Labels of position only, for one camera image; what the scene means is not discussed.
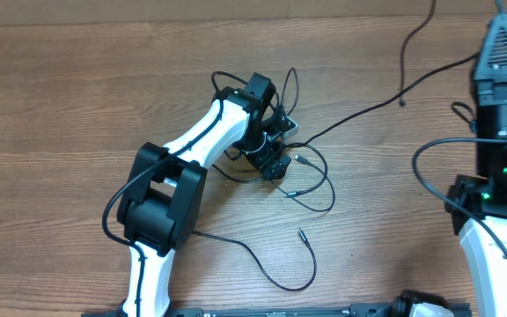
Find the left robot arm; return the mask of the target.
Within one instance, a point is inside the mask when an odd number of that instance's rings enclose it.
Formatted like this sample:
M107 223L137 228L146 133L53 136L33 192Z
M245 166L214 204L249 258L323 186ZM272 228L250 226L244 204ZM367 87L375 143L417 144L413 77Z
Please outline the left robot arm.
M266 181L281 179L290 163L282 140L296 133L283 108L264 116L276 95L272 81L254 73L244 88L225 87L209 112L183 136L163 146L144 144L129 178L112 201L131 253L129 295L120 316L163 316L177 250L187 242L212 164L233 146Z

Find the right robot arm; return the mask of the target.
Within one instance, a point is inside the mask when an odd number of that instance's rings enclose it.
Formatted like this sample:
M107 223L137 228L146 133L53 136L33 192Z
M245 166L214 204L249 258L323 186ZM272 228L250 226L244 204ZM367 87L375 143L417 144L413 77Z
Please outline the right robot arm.
M476 174L460 175L445 205L471 270L480 316L507 316L507 12L489 23L471 72Z

